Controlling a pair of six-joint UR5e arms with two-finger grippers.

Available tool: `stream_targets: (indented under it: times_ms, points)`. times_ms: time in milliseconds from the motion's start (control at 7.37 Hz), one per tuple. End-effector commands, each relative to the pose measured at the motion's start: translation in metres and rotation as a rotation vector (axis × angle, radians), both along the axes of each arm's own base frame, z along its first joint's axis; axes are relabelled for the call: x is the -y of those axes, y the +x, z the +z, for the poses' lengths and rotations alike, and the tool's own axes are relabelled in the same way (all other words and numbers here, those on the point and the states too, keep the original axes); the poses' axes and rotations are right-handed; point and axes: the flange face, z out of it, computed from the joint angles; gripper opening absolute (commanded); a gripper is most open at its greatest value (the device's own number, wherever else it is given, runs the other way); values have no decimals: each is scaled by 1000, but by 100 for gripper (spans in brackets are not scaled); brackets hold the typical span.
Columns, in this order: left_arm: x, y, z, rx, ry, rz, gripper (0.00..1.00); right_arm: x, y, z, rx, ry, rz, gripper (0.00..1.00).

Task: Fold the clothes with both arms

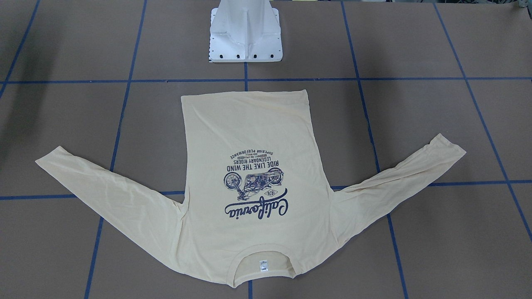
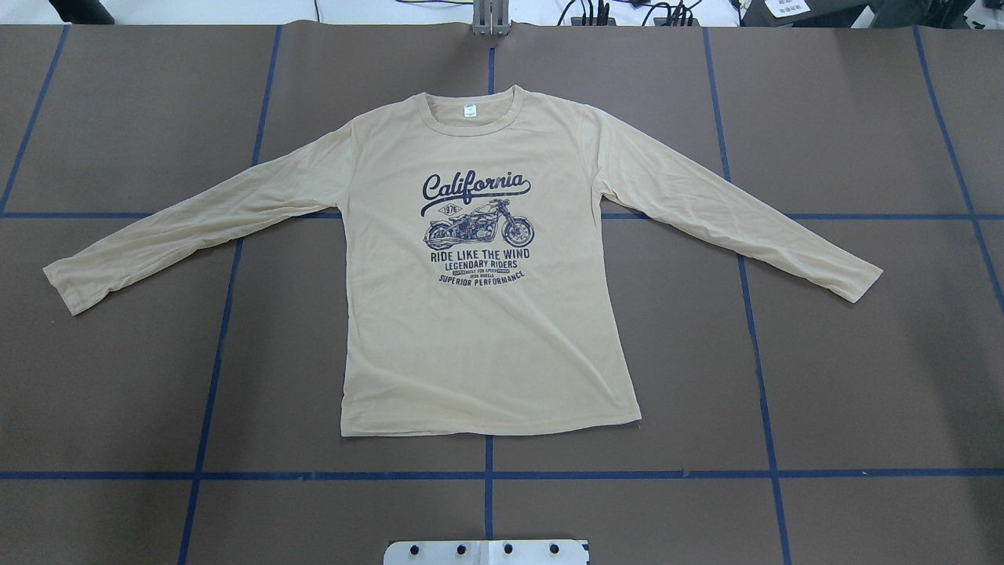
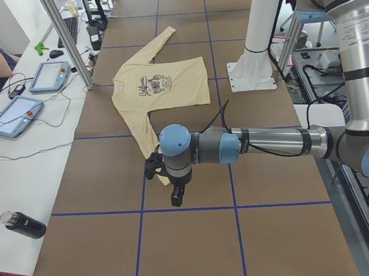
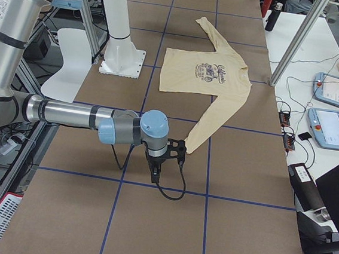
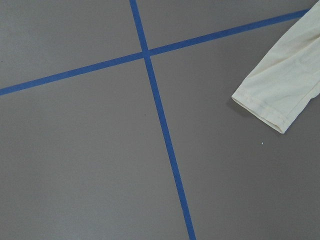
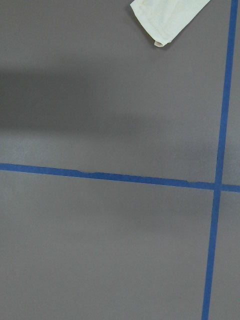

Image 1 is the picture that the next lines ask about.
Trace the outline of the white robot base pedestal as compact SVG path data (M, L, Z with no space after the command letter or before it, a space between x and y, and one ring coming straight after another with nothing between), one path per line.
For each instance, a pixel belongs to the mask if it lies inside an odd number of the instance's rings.
M279 11L269 0L221 0L211 10L210 62L267 63L282 58Z

